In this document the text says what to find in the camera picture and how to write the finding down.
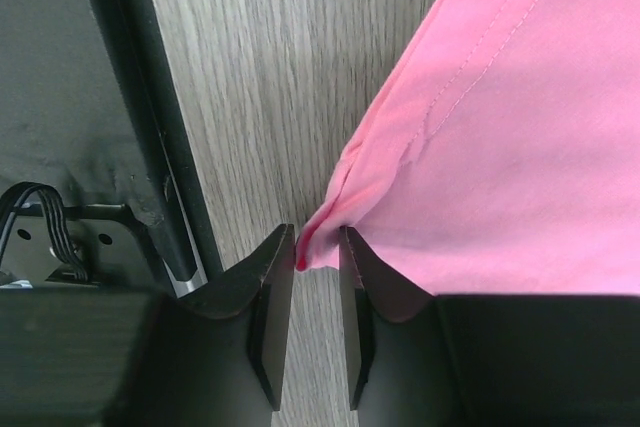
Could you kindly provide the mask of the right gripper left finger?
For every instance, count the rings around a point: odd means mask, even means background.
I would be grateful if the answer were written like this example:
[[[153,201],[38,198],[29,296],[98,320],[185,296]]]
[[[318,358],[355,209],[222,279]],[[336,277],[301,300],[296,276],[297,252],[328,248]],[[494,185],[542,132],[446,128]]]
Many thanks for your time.
[[[294,230],[198,290],[6,289],[5,426],[267,426],[280,408]]]

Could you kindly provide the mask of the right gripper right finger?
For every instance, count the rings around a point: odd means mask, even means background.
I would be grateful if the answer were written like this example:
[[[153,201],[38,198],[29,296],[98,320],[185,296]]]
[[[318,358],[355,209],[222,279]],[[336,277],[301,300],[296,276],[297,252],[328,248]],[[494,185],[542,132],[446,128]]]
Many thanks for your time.
[[[634,296],[432,295],[339,233],[348,395],[363,426],[635,426]]]

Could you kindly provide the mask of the light pink t-shirt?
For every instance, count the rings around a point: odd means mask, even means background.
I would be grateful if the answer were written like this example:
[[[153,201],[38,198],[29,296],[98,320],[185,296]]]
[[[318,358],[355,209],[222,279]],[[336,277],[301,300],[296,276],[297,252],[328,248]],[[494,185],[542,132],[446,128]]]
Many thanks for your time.
[[[430,293],[639,291],[639,0],[436,0],[297,243]]]

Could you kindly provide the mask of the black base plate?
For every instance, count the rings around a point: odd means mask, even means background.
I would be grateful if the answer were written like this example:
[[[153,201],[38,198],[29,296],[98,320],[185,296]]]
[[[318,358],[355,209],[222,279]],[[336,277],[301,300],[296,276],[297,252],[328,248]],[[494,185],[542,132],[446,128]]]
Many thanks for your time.
[[[222,271],[153,0],[1,0],[1,187],[53,188],[57,255],[32,195],[3,267],[32,284],[158,285]]]

